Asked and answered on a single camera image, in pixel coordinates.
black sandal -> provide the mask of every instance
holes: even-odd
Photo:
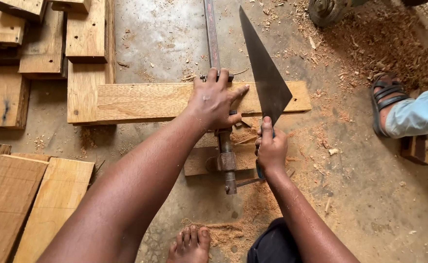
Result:
[[[389,75],[391,79],[395,78],[395,74],[393,73],[385,73],[381,76],[379,76],[376,81],[373,83],[371,87],[371,104],[373,105],[373,130],[375,133],[380,137],[386,137],[389,138],[389,135],[386,134],[386,132],[381,127],[381,121],[380,121],[380,111],[384,107],[387,107],[391,104],[409,99],[410,97],[407,96],[407,94],[404,93],[402,90],[402,84],[399,81],[393,81],[391,84],[388,84],[384,81],[380,81],[380,78],[383,76]],[[381,90],[375,93],[375,87],[381,87]],[[378,103],[378,101],[394,92],[398,93],[404,93],[403,95],[394,96],[389,99],[385,99],[382,102]]]

concrete floor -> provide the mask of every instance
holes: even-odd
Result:
[[[242,71],[250,66],[238,18],[239,2],[216,0],[215,4],[221,64],[232,72]],[[262,21],[259,4],[244,5],[254,21]],[[286,5],[279,16],[289,9]],[[131,64],[121,70],[117,67],[118,83],[143,83],[152,77],[153,82],[178,82],[191,70],[199,75],[209,68],[207,58],[201,58],[207,54],[202,1],[116,0],[115,12],[117,60]],[[291,46],[310,49],[295,24],[275,26],[261,34],[270,52]],[[362,262],[428,262],[428,167],[401,158],[397,140],[381,140],[374,135],[368,89],[357,88],[352,94],[342,91],[336,85],[339,63],[310,67],[298,56],[276,63],[281,71],[289,66],[292,74],[284,75],[285,80],[304,80],[310,93],[320,89],[327,92],[327,98],[340,98],[327,105],[323,97],[314,98],[309,113],[282,116],[276,124],[286,133],[295,132],[289,138],[288,155],[297,160],[288,168],[295,168],[293,180],[317,212]],[[252,81],[252,72],[248,70],[235,79]],[[100,176],[162,126],[138,123],[74,127],[66,123],[66,99],[65,81],[34,81],[26,129],[0,130],[0,143],[11,144],[13,152],[37,152],[34,140],[43,135],[44,148],[39,152],[95,161],[97,166],[103,163]],[[348,114],[350,121],[340,120],[343,114]],[[329,156],[317,137],[324,137],[340,153]],[[262,203],[264,195],[256,193],[257,189],[250,185],[237,195],[226,196],[222,177],[185,178],[182,172],[147,230],[136,261],[164,262],[168,245],[189,221],[234,224],[248,213],[244,208],[255,202],[251,193]],[[326,214],[329,197],[332,203]],[[266,226],[275,216],[265,209],[259,209],[257,215],[254,222]],[[414,235],[409,234],[412,230],[416,231]],[[225,249],[235,245],[236,240],[232,240],[231,244],[213,247],[212,261],[245,261],[244,253],[235,255],[233,248]]]

saw handle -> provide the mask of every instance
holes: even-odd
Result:
[[[263,134],[263,126],[261,125],[261,135]],[[272,138],[276,136],[276,133],[274,132],[274,127],[272,128]],[[258,177],[261,179],[264,179],[263,170],[259,166],[258,159],[256,159],[256,172],[258,173]]]

foot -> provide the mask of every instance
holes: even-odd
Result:
[[[210,245],[211,237],[207,227],[186,227],[170,246],[167,263],[207,263]]]
[[[397,77],[393,77],[393,78],[391,78],[391,77],[392,77],[392,76],[391,76],[390,74],[383,75],[383,76],[381,76],[381,77],[380,77],[380,81],[383,81],[383,82],[387,83],[388,85],[391,85],[391,83],[392,83],[393,81],[399,81],[399,82],[400,82],[400,79],[399,79],[399,78],[397,78]],[[381,87],[375,87],[375,93],[376,93],[376,92],[378,92],[380,89],[381,89]],[[391,94],[389,94],[389,95],[384,96],[383,98],[381,98],[381,99],[378,101],[378,103],[382,102],[382,101],[383,101],[383,100],[385,100],[385,99],[389,99],[389,98],[392,98],[392,97],[395,97],[395,96],[398,96],[398,95],[404,95],[404,93],[400,93],[400,92],[394,92],[394,93],[391,93]],[[389,105],[389,106],[387,106],[387,107],[382,108],[382,109],[381,109],[381,111],[380,111],[380,123],[381,123],[381,128],[382,128],[385,132],[386,132],[386,128],[385,128],[385,126],[386,126],[386,117],[388,116],[389,111],[390,111],[390,110],[394,107],[394,105],[396,105],[396,104],[398,104],[398,103],[393,103],[393,104],[391,104],[391,105]]]

